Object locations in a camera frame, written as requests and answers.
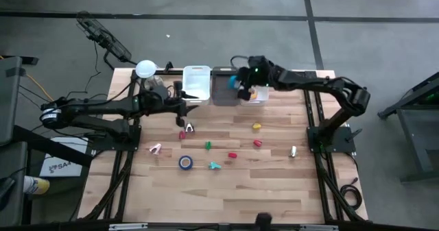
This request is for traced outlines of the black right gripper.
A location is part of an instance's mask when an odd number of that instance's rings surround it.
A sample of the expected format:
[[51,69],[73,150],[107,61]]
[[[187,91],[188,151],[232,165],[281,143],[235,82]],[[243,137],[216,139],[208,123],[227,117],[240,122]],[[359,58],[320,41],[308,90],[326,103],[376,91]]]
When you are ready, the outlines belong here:
[[[274,63],[265,56],[250,56],[248,58],[248,74],[247,68],[238,69],[237,77],[245,77],[245,87],[251,86],[268,86],[273,87],[272,73]],[[251,92],[248,89],[240,89],[237,97],[242,100],[250,100]]]

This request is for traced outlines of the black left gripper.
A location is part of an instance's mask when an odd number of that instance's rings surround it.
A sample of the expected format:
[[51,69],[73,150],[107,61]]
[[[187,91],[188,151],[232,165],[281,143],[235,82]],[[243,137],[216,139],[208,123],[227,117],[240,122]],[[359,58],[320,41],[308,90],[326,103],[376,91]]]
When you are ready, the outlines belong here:
[[182,91],[182,82],[174,81],[173,83],[174,93],[172,97],[168,97],[165,104],[168,111],[176,113],[176,125],[178,127],[184,127],[185,121],[183,116],[186,117],[192,110],[196,109],[198,105],[186,106],[183,99],[198,99],[198,97],[189,95],[185,91]]

